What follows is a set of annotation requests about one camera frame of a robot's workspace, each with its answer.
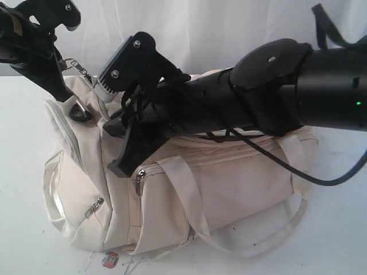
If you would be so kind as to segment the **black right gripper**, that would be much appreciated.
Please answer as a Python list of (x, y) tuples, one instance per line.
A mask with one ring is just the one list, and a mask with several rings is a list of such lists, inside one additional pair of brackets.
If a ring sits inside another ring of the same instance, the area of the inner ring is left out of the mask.
[(123, 139), (110, 170), (129, 178), (171, 138), (237, 124), (238, 97), (229, 85), (229, 73), (197, 74), (182, 84), (163, 82), (155, 94), (134, 98), (106, 123), (106, 132)]

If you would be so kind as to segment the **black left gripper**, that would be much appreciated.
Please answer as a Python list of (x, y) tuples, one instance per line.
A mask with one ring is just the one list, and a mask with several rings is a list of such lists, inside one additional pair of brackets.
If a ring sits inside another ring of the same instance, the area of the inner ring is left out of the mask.
[(44, 29), (34, 16), (24, 19), (1, 8), (1, 63), (65, 102), (72, 93), (62, 76), (56, 40), (55, 29)]

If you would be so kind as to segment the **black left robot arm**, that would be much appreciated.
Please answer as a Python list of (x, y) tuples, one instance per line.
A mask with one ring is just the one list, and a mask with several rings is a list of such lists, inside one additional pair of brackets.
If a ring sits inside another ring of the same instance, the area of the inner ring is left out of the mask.
[(23, 1), (16, 7), (1, 2), (1, 63), (35, 83), (57, 101), (72, 92), (64, 82), (66, 64), (54, 43), (55, 28), (62, 24), (60, 5), (52, 1)]

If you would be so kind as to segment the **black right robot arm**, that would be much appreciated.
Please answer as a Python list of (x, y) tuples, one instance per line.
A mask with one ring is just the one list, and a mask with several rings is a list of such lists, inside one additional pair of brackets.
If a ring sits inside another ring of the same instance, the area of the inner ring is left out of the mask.
[(121, 109), (104, 125), (123, 147), (110, 169), (129, 177), (176, 136), (256, 130), (284, 136), (302, 126), (366, 130), (366, 42), (314, 50), (282, 39), (234, 67), (191, 80), (170, 62), (125, 61), (113, 86)]

